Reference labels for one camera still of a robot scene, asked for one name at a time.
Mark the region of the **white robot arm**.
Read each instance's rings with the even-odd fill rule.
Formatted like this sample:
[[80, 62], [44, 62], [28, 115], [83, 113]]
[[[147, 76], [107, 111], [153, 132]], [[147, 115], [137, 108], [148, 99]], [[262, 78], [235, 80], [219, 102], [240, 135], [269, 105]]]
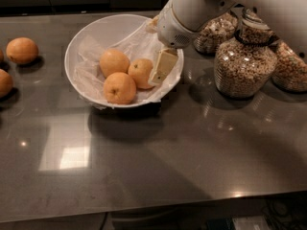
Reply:
[[307, 0], [169, 0], [157, 18], [158, 40], [168, 48], [185, 48], [205, 23], [237, 4], [256, 13], [298, 56], [307, 57]]

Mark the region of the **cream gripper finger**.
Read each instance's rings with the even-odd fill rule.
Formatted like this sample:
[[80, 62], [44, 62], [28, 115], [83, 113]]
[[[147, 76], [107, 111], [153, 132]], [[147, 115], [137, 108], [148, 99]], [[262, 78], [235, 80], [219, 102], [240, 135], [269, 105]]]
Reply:
[[146, 24], [146, 31], [148, 33], [154, 34], [157, 31], [158, 19], [159, 16], [157, 15]]
[[150, 73], [148, 83], [160, 85], [171, 73], [178, 60], [177, 50], [162, 48], [153, 62], [153, 70]]

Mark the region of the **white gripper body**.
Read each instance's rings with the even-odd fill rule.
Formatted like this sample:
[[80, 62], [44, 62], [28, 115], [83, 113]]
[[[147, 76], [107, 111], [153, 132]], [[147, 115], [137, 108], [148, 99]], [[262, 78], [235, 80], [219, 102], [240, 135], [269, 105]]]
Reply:
[[192, 0], [169, 0], [158, 15], [157, 36], [166, 47], [182, 49], [198, 33], [199, 4]]

